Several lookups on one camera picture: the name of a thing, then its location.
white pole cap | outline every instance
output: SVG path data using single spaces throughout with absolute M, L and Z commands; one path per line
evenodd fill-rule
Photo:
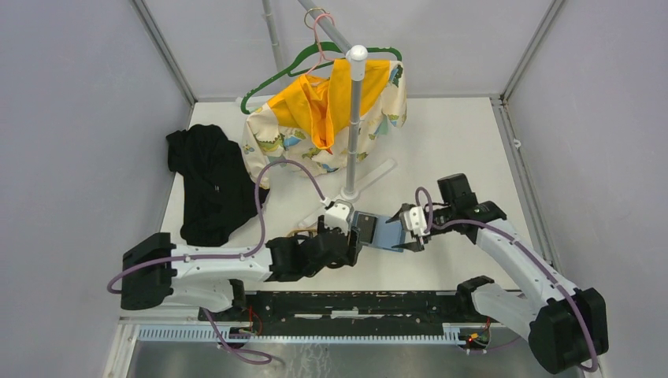
M 362 81 L 364 79 L 366 57 L 368 56 L 369 51 L 362 45 L 355 45 L 346 53 L 346 59 L 351 63 L 351 79 L 353 81 Z

metal hook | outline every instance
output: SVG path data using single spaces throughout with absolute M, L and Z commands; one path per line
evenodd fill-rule
M 304 24 L 306 25 L 307 28 L 309 28 L 311 30 L 313 30 L 313 28 L 306 23 L 306 18 L 309 16 L 311 11 L 313 11 L 313 10 L 321 10 L 323 13 L 329 14 L 329 12 L 325 10 L 325 8 L 321 8 L 320 6 L 316 6 L 315 8 L 311 8 L 311 9 L 307 10 L 306 13 L 304 14 Z

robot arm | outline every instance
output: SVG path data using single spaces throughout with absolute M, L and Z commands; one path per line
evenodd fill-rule
M 180 303 L 221 312 L 243 301 L 243 281 L 290 282 L 312 277 L 324 267 L 354 266 L 362 248 L 351 227 L 354 209 L 331 202 L 318 219 L 317 235 L 271 239 L 250 257 L 250 247 L 174 245 L 169 233 L 156 233 L 123 255 L 123 270 L 145 261 L 176 257 L 177 261 L 138 270 L 123 277 L 121 308 L 149 309 Z M 227 255 L 230 258 L 191 258 Z
M 478 203 L 463 174 L 439 180 L 439 189 L 444 207 L 430 214 L 429 209 L 403 204 L 389 220 L 401 220 L 415 240 L 402 247 L 424 250 L 433 236 L 457 231 L 492 256 L 522 292 L 517 296 L 489 277 L 479 276 L 457 287 L 463 311 L 491 317 L 518 333 L 529 342 L 538 362 L 556 374 L 591 357 L 569 303 L 572 299 L 584 318 L 596 354 L 607 352 L 605 301 L 596 289 L 582 291 L 526 247 L 494 202 Z M 431 228 L 425 220 L 430 217 Z

clothes hanger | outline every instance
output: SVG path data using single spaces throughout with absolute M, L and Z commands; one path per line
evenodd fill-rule
M 390 53 L 390 54 L 393 54 L 397 61 L 401 61 L 401 59 L 402 59 L 401 53 L 393 47 L 368 47 L 366 50 L 370 53 Z M 299 75 L 302 75 L 304 73 L 313 71 L 315 69 L 321 69 L 323 67 L 327 67 L 328 65 L 333 65 L 334 61 L 328 61 L 328 62 L 326 62 L 322 65 L 315 65 L 311 69 L 304 69 L 302 71 L 292 72 L 293 69 L 296 69 L 297 67 L 299 67 L 299 65 L 301 65 L 302 62 L 304 62 L 311 55 L 320 54 L 322 56 L 322 51 L 332 51 L 332 52 L 341 53 L 341 54 L 343 53 L 341 51 L 341 49 L 339 49 L 339 47 L 334 42 L 322 42 L 321 43 L 317 39 L 317 35 L 316 35 L 315 43 L 311 46 L 308 46 L 306 49 L 302 50 L 302 52 L 300 52 L 297 55 L 295 60 L 288 67 L 286 67 L 282 71 L 278 72 L 276 75 L 268 78 L 262 84 L 260 84 L 257 88 L 255 88 L 253 90 L 250 90 L 248 93 L 246 93 L 245 96 L 243 96 L 243 98 L 241 100 L 241 112 L 244 113 L 244 114 L 251 114 L 251 112 L 248 111 L 248 109 L 246 108 L 246 104 L 247 104 L 248 100 L 251 97 L 253 97 L 253 95 L 255 95 L 256 93 L 258 93 L 262 89 L 269 86 L 271 83 L 277 81 L 282 76 L 288 75 L 289 77 L 295 77 L 295 76 L 299 76 Z

yellow garment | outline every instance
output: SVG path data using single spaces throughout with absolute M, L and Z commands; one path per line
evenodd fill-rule
M 367 61 L 362 81 L 362 109 L 366 114 L 387 84 L 389 61 Z M 345 59 L 334 61 L 332 77 L 301 75 L 267 104 L 280 126 L 301 128 L 311 135 L 321 150 L 330 148 L 334 138 L 350 123 L 351 65 Z
M 304 75 L 256 109 L 243 129 L 243 162 L 253 181 L 272 161 L 290 159 L 312 174 L 346 166 L 351 112 L 351 72 L 337 60 L 330 78 Z M 363 161 L 390 126 L 406 121 L 406 77 L 401 61 L 366 62 L 357 161 Z M 288 169 L 297 170 L 289 165 Z M 269 187 L 264 175 L 260 185 Z

